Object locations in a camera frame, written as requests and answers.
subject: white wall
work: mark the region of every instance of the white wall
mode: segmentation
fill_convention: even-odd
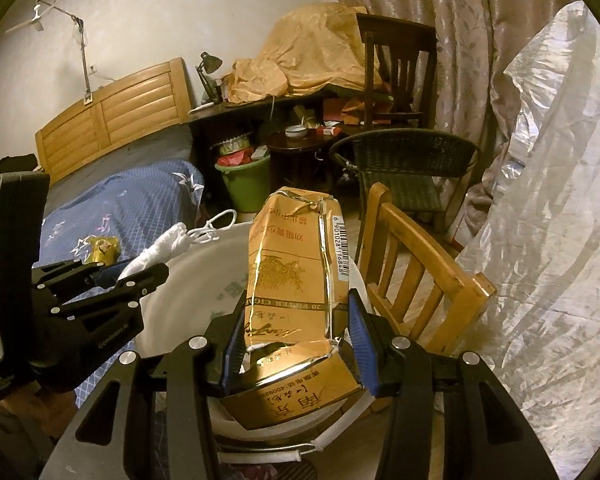
[[[82,18],[92,88],[173,57],[183,57],[199,101],[200,52],[224,60],[255,56],[275,21],[321,0],[59,0]],[[51,12],[45,30],[4,31],[32,16],[32,1],[17,0],[0,23],[0,158],[36,152],[34,133],[84,95],[80,49],[69,17]]]

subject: green trash can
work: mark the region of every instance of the green trash can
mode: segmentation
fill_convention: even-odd
[[[270,193],[269,155],[241,166],[218,166],[234,207],[241,213],[258,212]]]

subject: blue bedspread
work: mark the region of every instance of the blue bedspread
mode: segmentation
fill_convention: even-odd
[[[119,260],[138,256],[177,222],[192,228],[202,197],[202,174],[184,160],[170,159],[107,177],[43,221],[40,265],[91,253],[91,236],[117,237]],[[94,288],[81,297],[102,290]],[[129,342],[76,389],[80,406]]]

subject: round wooden table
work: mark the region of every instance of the round wooden table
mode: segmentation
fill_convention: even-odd
[[[290,139],[284,132],[269,136],[271,189],[292,186],[330,193],[333,190],[334,166],[329,159],[333,136],[309,130],[302,139]]]

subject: silver screw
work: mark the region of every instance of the silver screw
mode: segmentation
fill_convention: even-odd
[[[206,338],[201,335],[197,335],[189,339],[189,347],[193,350],[200,350],[201,348],[204,348],[205,345]]]
[[[409,341],[408,337],[403,335],[399,335],[398,337],[394,337],[391,339],[391,344],[394,345],[394,348],[399,350],[406,350],[411,346],[411,341]]]
[[[480,362],[480,356],[475,352],[465,352],[462,354],[462,361],[468,365],[477,365]]]
[[[131,350],[127,350],[126,352],[122,352],[122,354],[120,354],[120,362],[123,365],[129,365],[135,360],[136,360],[136,353],[132,352]]]

